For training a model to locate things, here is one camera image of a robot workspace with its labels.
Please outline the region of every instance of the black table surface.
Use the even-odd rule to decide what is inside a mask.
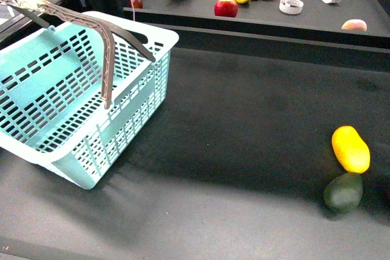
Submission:
[[[153,12],[208,19],[215,17],[216,1],[143,0],[143,7]],[[288,15],[279,10],[280,0],[253,0],[247,4],[240,4],[237,17],[230,20],[239,23],[345,32],[341,27],[347,20],[362,19],[367,23],[366,34],[387,37],[390,34],[390,17],[377,0],[342,0],[339,4],[325,4],[321,0],[301,1],[304,3],[302,12],[298,15]]]
[[[389,98],[389,73],[174,48],[166,100],[94,189],[0,149],[0,253],[388,259]],[[340,216],[322,192],[346,124],[372,159]]]

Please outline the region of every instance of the basket handle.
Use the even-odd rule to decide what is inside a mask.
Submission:
[[[63,21],[78,24],[80,26],[93,29],[99,33],[103,39],[104,45],[101,96],[105,100],[105,109],[110,108],[112,99],[112,85],[115,65],[115,42],[112,33],[125,39],[145,58],[152,62],[155,61],[153,54],[147,50],[130,32],[108,21],[66,9],[46,0],[0,0],[0,3],[1,2],[4,2],[5,4],[12,7],[19,8],[18,11],[20,13],[26,15],[28,18],[43,27],[47,27],[48,23],[28,10],[44,12],[48,15],[55,15]]]

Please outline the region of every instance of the green avocado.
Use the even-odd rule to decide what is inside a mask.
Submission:
[[[358,207],[362,195],[361,175],[348,172],[329,183],[324,191],[324,202],[336,213],[349,213]]]

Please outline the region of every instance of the light blue plastic basket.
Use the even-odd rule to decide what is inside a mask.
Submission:
[[[0,147],[93,188],[162,103],[170,30],[88,12],[141,33],[151,62],[114,35],[112,105],[101,98],[103,43],[75,24],[41,29],[0,51]]]

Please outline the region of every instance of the red apple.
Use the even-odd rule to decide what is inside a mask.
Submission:
[[[132,3],[133,3],[133,8],[135,9],[142,9],[144,7],[142,0],[132,0]]]
[[[235,0],[217,0],[214,6],[216,16],[235,18],[238,13],[238,4]]]

